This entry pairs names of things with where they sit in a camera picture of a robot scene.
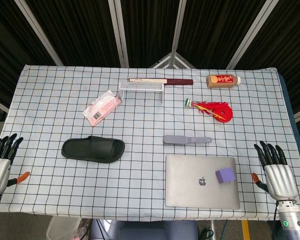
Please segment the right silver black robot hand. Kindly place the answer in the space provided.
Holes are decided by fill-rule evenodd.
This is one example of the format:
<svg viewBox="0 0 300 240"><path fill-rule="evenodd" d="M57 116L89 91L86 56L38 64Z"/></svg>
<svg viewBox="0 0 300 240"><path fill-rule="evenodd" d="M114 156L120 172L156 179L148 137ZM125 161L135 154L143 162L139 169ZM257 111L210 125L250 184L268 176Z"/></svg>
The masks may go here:
<svg viewBox="0 0 300 240"><path fill-rule="evenodd" d="M269 193L276 201L292 201L299 195L295 176L292 168L288 165L282 148L271 145L264 141L255 144L258 159L264 171L266 183L263 183L256 173L251 177L260 189Z"/></svg>

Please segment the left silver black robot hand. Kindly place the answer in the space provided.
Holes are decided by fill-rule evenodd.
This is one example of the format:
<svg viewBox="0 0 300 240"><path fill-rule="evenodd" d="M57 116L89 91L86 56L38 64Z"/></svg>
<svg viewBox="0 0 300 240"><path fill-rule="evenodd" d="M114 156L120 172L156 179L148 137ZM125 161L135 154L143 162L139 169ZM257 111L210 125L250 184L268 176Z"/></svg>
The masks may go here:
<svg viewBox="0 0 300 240"><path fill-rule="evenodd" d="M30 172L27 171L23 175L10 178L11 167L17 154L19 145L23 138L16 139L17 134L0 138L0 195L3 194L7 187L17 185L25 181Z"/></svg>

